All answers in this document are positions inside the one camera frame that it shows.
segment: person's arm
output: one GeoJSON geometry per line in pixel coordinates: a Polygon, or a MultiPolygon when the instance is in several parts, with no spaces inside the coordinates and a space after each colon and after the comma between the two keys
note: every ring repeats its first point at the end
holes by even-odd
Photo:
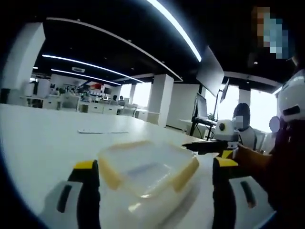
{"type": "Polygon", "coordinates": [[[264,187],[264,173],[271,157],[239,145],[234,160],[264,187]]]}

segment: fluorescent light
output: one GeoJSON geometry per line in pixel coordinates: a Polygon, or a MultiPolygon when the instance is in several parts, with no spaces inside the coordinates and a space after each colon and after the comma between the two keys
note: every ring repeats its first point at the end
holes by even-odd
{"type": "Polygon", "coordinates": [[[193,51],[194,55],[197,57],[198,61],[201,61],[201,56],[199,52],[197,51],[195,45],[189,38],[189,36],[186,34],[182,26],[178,23],[178,21],[173,17],[173,15],[163,6],[161,5],[157,0],[147,0],[150,4],[152,4],[161,14],[163,14],[167,20],[170,21],[170,23],[176,28],[176,30],[180,33],[180,35],[184,38],[186,43],[189,45],[191,50],[193,51]]]}
{"type": "Polygon", "coordinates": [[[279,93],[281,90],[282,90],[282,87],[276,89],[272,94],[273,94],[273,95],[276,95],[276,94],[279,93]]]}
{"type": "Polygon", "coordinates": [[[101,81],[104,81],[104,82],[107,82],[107,83],[113,83],[113,84],[116,84],[116,85],[119,85],[119,86],[122,85],[122,84],[114,83],[114,82],[111,82],[111,81],[108,81],[108,80],[102,80],[102,79],[95,78],[95,77],[92,77],[92,76],[87,76],[87,75],[82,75],[82,74],[77,74],[77,73],[71,73],[71,72],[66,72],[66,71],[61,71],[61,70],[56,70],[56,69],[51,69],[51,71],[60,72],[60,73],[68,73],[68,74],[73,74],[73,75],[79,75],[79,76],[87,77],[87,78],[94,79],[94,80],[101,80],[101,81]]]}
{"type": "Polygon", "coordinates": [[[76,61],[76,60],[72,60],[72,59],[68,59],[68,58],[63,58],[63,57],[59,57],[59,56],[50,56],[50,55],[42,55],[43,57],[48,57],[48,58],[54,58],[54,59],[59,59],[59,60],[64,60],[64,61],[71,61],[71,62],[75,62],[75,63],[81,63],[81,64],[85,64],[85,65],[88,65],[88,66],[91,66],[91,67],[95,67],[95,68],[99,68],[99,69],[103,69],[103,70],[106,70],[106,71],[109,71],[111,73],[115,73],[115,74],[118,74],[118,75],[122,75],[124,77],[127,77],[127,78],[130,78],[132,80],[136,80],[140,83],[143,83],[143,81],[141,80],[138,80],[138,79],[135,79],[135,78],[132,78],[130,76],[127,76],[125,74],[122,74],[122,73],[118,73],[116,71],[113,71],[113,70],[110,70],[110,69],[107,69],[107,68],[102,68],[102,67],[99,67],[97,65],[93,65],[93,64],[90,64],[90,63],[85,63],[85,62],[81,62],[81,61],[76,61]]]}

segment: white helmet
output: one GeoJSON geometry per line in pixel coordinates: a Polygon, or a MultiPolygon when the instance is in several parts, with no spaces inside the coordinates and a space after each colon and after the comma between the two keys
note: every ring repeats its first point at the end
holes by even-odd
{"type": "Polygon", "coordinates": [[[283,85],[277,99],[285,122],[305,120],[305,70],[299,70],[283,85]]]}

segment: white desk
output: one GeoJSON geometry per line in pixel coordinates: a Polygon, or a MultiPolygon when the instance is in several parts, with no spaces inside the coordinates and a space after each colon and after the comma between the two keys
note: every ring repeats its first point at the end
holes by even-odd
{"type": "MultiPolygon", "coordinates": [[[[67,180],[73,166],[97,158],[98,152],[112,144],[149,139],[180,146],[199,140],[176,131],[160,128],[136,118],[119,115],[32,109],[0,104],[0,134],[8,173],[28,207],[40,214],[48,193],[67,180]],[[82,135],[79,129],[128,131],[128,134],[82,135]]],[[[200,182],[163,228],[211,228],[213,205],[213,158],[199,156],[200,182]]],[[[101,200],[107,198],[100,188],[101,200]]],[[[101,201],[100,222],[110,206],[101,201]]]]}

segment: black ceiling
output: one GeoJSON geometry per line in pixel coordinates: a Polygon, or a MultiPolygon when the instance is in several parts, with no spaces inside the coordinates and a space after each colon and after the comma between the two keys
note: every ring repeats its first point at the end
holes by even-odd
{"type": "MultiPolygon", "coordinates": [[[[257,48],[251,20],[253,6],[249,1],[159,2],[179,21],[201,56],[206,44],[210,45],[225,71],[261,76],[280,83],[291,75],[293,65],[289,61],[276,59],[268,49],[257,48]]],[[[46,20],[58,17],[80,20],[131,40],[164,62],[184,83],[196,82],[197,58],[177,30],[146,0],[54,0],[35,3],[21,14],[26,21],[44,22],[46,42],[36,62],[38,72],[50,73],[51,68],[71,71],[71,67],[81,67],[90,76],[107,80],[121,78],[100,69],[41,56],[48,54],[88,62],[129,76],[167,73],[177,79],[150,57],[110,35],[82,25],[46,20]]],[[[263,85],[253,83],[253,87],[263,88],[263,85]]]]}

